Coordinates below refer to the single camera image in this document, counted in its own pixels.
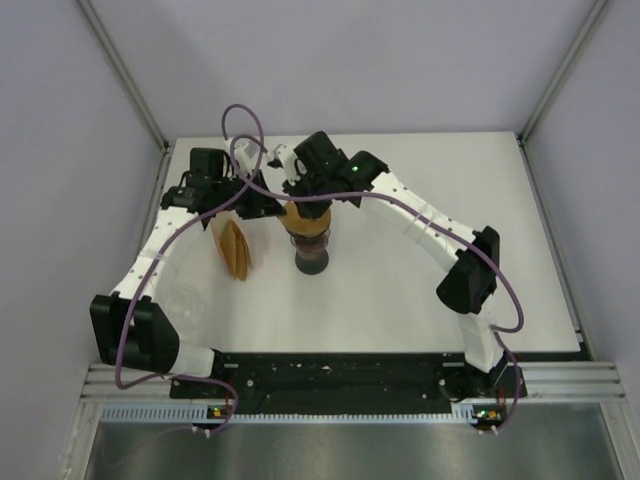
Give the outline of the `grey plastic coffee dripper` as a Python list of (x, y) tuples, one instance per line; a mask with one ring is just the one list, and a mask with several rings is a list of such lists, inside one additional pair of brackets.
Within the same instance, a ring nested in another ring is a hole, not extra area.
[(310, 253), (326, 250), (329, 244), (331, 229), (327, 228), (318, 235), (308, 236), (289, 232), (290, 241), (296, 250)]

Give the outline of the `red rimmed coffee server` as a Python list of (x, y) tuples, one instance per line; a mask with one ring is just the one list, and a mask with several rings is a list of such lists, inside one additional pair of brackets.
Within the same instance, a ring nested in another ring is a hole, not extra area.
[(322, 273), (329, 265), (329, 253), (327, 249), (310, 253), (295, 249), (295, 264), (303, 274), (317, 275)]

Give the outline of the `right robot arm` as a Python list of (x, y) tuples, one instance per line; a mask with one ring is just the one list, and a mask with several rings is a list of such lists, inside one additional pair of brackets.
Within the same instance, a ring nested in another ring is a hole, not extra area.
[(481, 396), (498, 389), (504, 380), (498, 366), (504, 348), (491, 332), (487, 307), (497, 288), (498, 232), (489, 226), (474, 230), (453, 220), (413, 193), (378, 157), (367, 151), (348, 157), (323, 131), (295, 147), (277, 146), (274, 157), (284, 168), (283, 191), (314, 199), (297, 204), (301, 216), (317, 219), (328, 210), (330, 202), (317, 200), (319, 196), (364, 192), (364, 197), (347, 200), (386, 220), (431, 255), (445, 272), (436, 295), (458, 315), (465, 361), (471, 366), (467, 384)]

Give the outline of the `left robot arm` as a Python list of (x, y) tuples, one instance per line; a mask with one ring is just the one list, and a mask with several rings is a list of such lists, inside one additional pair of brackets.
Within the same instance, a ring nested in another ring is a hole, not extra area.
[(233, 211), (242, 219), (281, 215), (283, 206), (247, 186), (263, 186), (265, 156), (257, 146), (194, 148), (189, 167), (162, 196), (155, 224), (125, 277), (108, 295), (97, 295), (90, 318), (100, 359), (107, 365), (157, 376), (186, 375), (205, 396), (226, 387), (219, 352), (181, 338), (170, 310), (186, 254), (215, 216)]

